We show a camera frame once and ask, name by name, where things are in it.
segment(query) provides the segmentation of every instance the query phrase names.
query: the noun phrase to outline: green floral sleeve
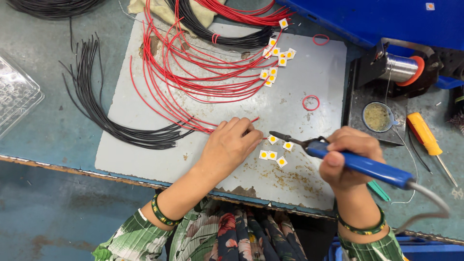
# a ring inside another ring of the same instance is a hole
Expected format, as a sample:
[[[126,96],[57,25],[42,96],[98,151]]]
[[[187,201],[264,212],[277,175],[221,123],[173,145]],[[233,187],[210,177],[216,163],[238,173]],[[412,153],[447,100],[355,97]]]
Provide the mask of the green floral sleeve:
[[[95,261],[154,260],[160,256],[171,233],[154,226],[139,209],[92,255]]]
[[[344,261],[407,261],[392,229],[384,238],[369,244],[353,243],[340,235],[339,239]]]

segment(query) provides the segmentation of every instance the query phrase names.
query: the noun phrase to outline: blue workbench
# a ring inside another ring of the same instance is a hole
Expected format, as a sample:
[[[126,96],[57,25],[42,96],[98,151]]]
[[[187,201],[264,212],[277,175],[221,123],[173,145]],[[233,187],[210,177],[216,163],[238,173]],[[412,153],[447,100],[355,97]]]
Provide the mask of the blue workbench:
[[[258,9],[266,5],[267,2],[264,0],[229,0],[226,4],[238,9]],[[127,4],[127,0],[122,1],[123,7]],[[238,25],[220,17],[216,17],[215,22]],[[295,25],[289,27],[286,33],[304,36],[324,33],[331,39],[344,41],[348,47],[348,64],[364,53],[363,49],[305,18],[295,16],[292,22]],[[5,2],[2,2],[0,3],[0,24],[2,24],[0,46],[40,85],[46,96],[45,100],[34,111],[0,141],[1,160],[147,187],[166,187],[169,185],[168,183],[95,169],[95,155],[102,130],[82,115],[70,101],[61,76],[64,70],[58,63],[58,60],[61,60],[68,64],[74,59],[70,50],[69,22],[67,20],[59,22],[39,20],[16,12],[10,9]],[[106,105],[106,109],[109,108],[112,101],[132,25],[133,20],[122,13],[117,1],[106,1],[96,11],[73,18],[75,39],[87,39],[93,32],[97,32],[101,39],[105,73],[103,104]],[[459,143],[463,136],[446,123],[447,111],[449,110],[448,101],[448,91],[431,88],[427,94],[411,99],[408,111],[418,111],[422,114],[444,151],[442,159],[453,173],[457,183],[464,184],[463,175],[459,172],[463,153],[463,148]],[[415,171],[412,159],[405,147],[385,147],[384,152],[385,159],[389,164],[411,172]],[[420,221],[410,227],[411,233],[464,244],[464,227],[459,223],[464,212],[461,207],[464,202],[462,191],[458,189],[453,193],[453,187],[438,162],[427,157],[422,148],[419,149],[419,153],[424,156],[435,174],[431,176],[415,157],[420,176],[419,183],[441,196],[450,205],[452,213],[449,220],[428,219]],[[393,201],[407,201],[410,197],[410,191],[394,189],[385,184],[380,185]],[[256,198],[216,191],[212,192],[211,196],[258,206],[269,203]],[[380,200],[377,202],[386,211],[388,223],[393,227],[398,227],[413,214],[432,211],[436,208],[421,195],[416,195],[409,204],[390,205],[390,203]],[[333,218],[333,213],[327,211],[275,202],[272,203],[271,208],[293,209],[299,213]]]

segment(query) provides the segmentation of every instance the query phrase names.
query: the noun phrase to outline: soldering iron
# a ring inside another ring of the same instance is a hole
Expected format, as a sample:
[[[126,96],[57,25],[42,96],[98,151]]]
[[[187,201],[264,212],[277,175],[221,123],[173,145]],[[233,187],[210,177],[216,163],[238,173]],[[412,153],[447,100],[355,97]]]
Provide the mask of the soldering iron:
[[[324,137],[319,137],[306,141],[299,141],[293,139],[290,135],[285,135],[276,131],[269,131],[269,133],[286,142],[293,142],[295,144],[301,145],[303,147],[303,150],[309,156],[312,157],[322,159],[329,152],[327,150],[327,146],[329,143],[322,142],[322,140],[327,141]],[[450,207],[437,194],[417,184],[416,179],[411,173],[404,170],[400,170],[387,164],[377,162],[370,158],[357,155],[351,151],[342,151],[340,153],[345,157],[345,167],[360,172],[374,179],[378,179],[400,189],[416,190],[417,192],[424,194],[440,208],[439,212],[422,213],[411,217],[395,231],[395,234],[403,232],[408,226],[420,219],[431,217],[449,218]]]

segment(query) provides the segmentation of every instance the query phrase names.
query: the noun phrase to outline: hand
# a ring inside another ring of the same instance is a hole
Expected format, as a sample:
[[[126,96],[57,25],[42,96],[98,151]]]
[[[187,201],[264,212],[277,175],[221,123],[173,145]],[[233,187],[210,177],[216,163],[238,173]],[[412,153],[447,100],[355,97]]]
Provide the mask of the hand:
[[[198,164],[219,183],[229,176],[263,140],[247,118],[223,121],[210,135]]]
[[[339,152],[349,150],[358,155],[385,163],[379,141],[368,134],[343,126],[327,138],[329,153],[319,168],[321,177],[335,190],[350,190],[366,184],[372,178],[359,172],[344,168],[345,157]]]

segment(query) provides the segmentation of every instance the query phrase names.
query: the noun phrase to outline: fingernail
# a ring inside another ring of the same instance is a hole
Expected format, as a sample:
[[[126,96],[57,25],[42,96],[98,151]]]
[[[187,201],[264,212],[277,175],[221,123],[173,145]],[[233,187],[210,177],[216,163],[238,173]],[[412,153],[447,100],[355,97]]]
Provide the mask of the fingernail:
[[[336,157],[333,157],[331,155],[329,155],[325,161],[327,162],[327,164],[329,164],[331,167],[338,167],[340,166],[340,160],[337,159]]]

